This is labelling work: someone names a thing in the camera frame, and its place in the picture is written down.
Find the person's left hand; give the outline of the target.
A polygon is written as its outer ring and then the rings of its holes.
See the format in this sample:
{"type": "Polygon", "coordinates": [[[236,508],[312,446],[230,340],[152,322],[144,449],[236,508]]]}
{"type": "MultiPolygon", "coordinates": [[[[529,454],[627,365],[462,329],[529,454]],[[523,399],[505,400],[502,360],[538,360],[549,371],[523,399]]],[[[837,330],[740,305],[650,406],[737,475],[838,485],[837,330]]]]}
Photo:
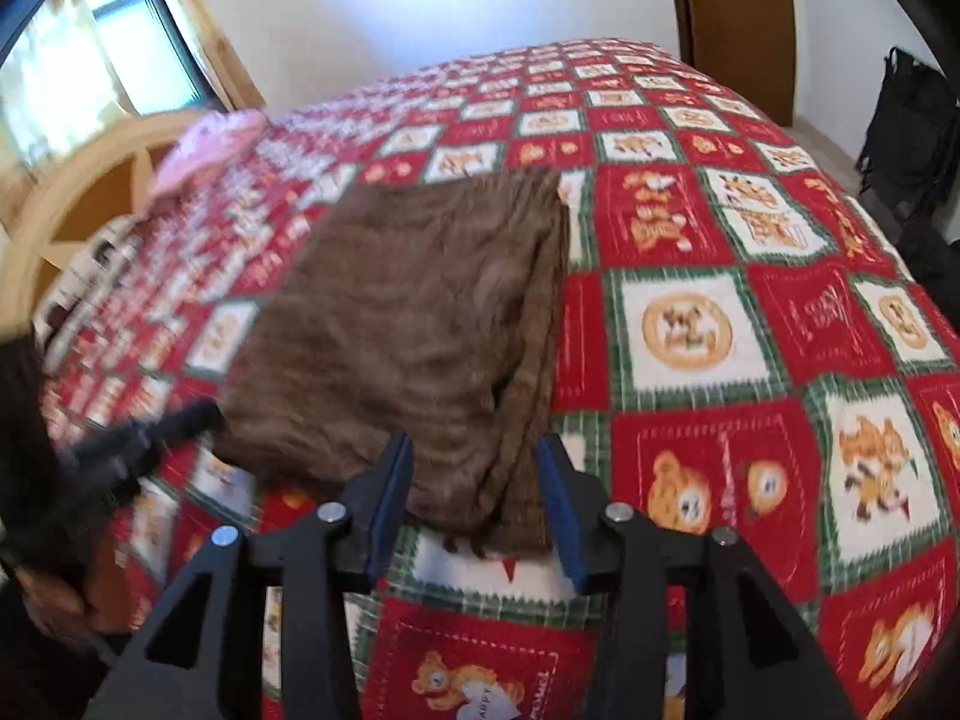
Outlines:
{"type": "Polygon", "coordinates": [[[88,578],[82,592],[52,575],[18,569],[32,622],[65,642],[80,642],[89,634],[127,631],[128,603],[124,573],[116,564],[114,541],[103,533],[94,543],[88,578]]]}

